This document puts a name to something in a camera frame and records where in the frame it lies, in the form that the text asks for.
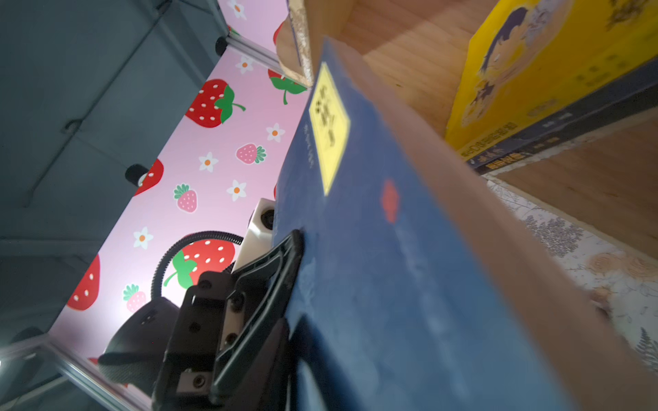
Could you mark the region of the yellow cartoon cover book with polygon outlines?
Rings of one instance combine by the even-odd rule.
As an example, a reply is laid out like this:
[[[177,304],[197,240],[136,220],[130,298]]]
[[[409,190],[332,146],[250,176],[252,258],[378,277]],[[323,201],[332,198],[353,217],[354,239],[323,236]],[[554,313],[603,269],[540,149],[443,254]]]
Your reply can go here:
[[[486,164],[656,56],[655,1],[500,1],[469,43],[446,141]]]

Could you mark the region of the navy book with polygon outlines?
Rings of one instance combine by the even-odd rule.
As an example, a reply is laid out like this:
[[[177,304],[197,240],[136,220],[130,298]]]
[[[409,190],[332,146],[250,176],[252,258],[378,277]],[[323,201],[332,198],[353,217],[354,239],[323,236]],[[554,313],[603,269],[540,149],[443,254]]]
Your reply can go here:
[[[657,379],[409,106],[327,39],[277,186],[293,410],[654,410]]]

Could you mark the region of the dark old man book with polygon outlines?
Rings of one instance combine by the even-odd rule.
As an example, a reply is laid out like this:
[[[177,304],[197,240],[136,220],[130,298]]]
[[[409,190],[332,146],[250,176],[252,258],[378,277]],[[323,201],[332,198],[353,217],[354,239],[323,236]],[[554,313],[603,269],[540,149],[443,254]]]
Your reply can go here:
[[[482,175],[657,106],[653,59],[467,161]]]

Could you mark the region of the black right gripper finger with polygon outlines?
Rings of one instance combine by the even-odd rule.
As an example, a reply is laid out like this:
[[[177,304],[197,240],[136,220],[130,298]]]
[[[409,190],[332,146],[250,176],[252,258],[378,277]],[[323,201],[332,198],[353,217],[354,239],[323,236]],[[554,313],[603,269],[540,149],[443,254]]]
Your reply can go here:
[[[291,373],[290,327],[284,318],[268,331],[250,329],[233,356],[243,376],[224,410],[284,410]]]

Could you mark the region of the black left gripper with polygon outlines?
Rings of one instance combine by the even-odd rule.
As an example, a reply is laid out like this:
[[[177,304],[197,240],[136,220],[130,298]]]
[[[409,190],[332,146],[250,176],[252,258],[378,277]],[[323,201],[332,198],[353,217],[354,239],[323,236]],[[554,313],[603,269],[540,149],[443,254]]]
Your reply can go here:
[[[205,272],[183,299],[152,394],[153,410],[223,410],[284,313],[303,258],[303,233],[234,272]],[[221,341],[230,295],[243,298],[244,325]]]

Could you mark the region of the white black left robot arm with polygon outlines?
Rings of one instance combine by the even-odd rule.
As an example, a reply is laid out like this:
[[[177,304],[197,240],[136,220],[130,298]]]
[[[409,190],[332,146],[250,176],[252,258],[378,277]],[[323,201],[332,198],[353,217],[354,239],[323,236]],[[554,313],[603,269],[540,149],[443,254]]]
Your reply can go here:
[[[240,236],[202,231],[173,244],[154,272],[149,303],[99,358],[112,382],[133,385],[155,410],[283,410],[291,373],[285,319],[303,234],[243,267],[216,271],[210,251]]]

